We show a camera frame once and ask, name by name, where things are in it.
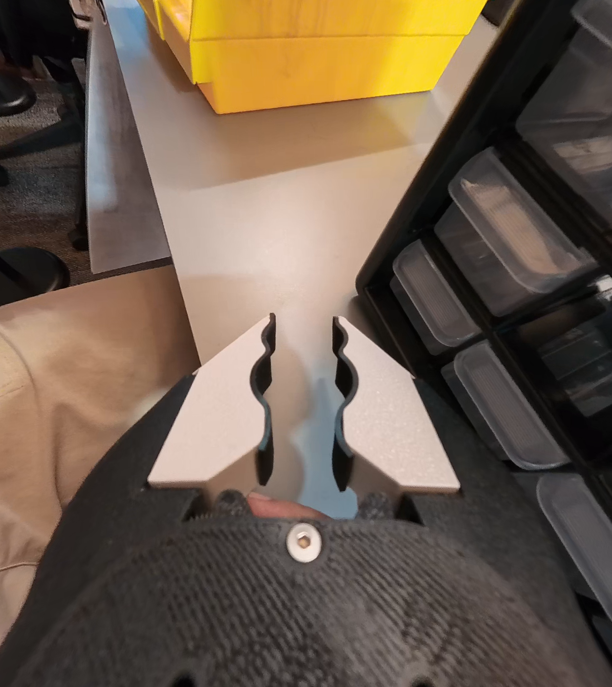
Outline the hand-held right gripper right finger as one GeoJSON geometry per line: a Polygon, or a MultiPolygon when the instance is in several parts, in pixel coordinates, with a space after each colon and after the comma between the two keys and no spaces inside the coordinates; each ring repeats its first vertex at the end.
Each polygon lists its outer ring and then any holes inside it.
{"type": "Polygon", "coordinates": [[[343,316],[332,323],[337,360],[332,469],[357,505],[381,495],[392,506],[415,494],[458,494],[459,479],[415,377],[343,316]]]}

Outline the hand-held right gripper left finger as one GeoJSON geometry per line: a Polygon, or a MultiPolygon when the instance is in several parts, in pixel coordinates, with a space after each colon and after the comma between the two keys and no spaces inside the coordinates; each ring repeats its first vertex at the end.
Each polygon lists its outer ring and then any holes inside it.
{"type": "Polygon", "coordinates": [[[271,409],[276,315],[268,314],[203,364],[148,474],[152,488],[198,488],[207,502],[247,495],[274,469],[271,409]]]}

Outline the black drawer cabinet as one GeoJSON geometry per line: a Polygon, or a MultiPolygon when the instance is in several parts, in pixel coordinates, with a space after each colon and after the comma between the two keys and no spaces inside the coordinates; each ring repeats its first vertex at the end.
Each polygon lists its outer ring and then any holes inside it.
{"type": "Polygon", "coordinates": [[[518,1],[356,280],[459,497],[408,512],[612,686],[612,1],[518,1]]]}

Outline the grey woodgrain side desk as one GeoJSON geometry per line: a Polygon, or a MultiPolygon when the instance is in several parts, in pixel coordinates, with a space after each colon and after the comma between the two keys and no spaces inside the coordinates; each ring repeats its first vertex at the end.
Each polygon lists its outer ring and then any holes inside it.
{"type": "Polygon", "coordinates": [[[85,106],[85,201],[94,274],[171,264],[145,153],[112,33],[89,33],[85,106]]]}

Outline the beige trousers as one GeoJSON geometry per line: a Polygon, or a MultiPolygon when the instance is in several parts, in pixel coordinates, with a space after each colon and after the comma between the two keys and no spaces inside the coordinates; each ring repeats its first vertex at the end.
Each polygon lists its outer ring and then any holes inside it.
{"type": "Polygon", "coordinates": [[[198,366],[171,266],[0,307],[0,645],[84,479],[198,366]]]}

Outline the black office chair base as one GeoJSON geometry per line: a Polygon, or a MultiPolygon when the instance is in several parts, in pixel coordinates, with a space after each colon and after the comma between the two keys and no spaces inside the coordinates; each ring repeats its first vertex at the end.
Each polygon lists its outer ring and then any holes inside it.
{"type": "Polygon", "coordinates": [[[44,65],[57,85],[61,105],[58,121],[0,146],[0,187],[9,182],[3,160],[25,157],[70,144],[80,148],[80,177],[72,247],[88,250],[85,201],[86,95],[73,65],[87,56],[88,30],[100,1],[0,1],[0,51],[16,69],[31,69],[33,59],[44,65]]]}

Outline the yellow storage bin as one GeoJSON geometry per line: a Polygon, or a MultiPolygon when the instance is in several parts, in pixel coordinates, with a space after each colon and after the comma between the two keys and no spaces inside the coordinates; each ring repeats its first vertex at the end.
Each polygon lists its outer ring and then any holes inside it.
{"type": "Polygon", "coordinates": [[[217,114],[432,90],[464,36],[192,42],[192,81],[217,114]]]}
{"type": "Polygon", "coordinates": [[[465,36],[485,1],[155,1],[182,39],[465,36]]]}
{"type": "Polygon", "coordinates": [[[137,2],[145,13],[148,23],[151,25],[158,37],[164,40],[164,28],[162,24],[160,1],[141,0],[137,2]]]}

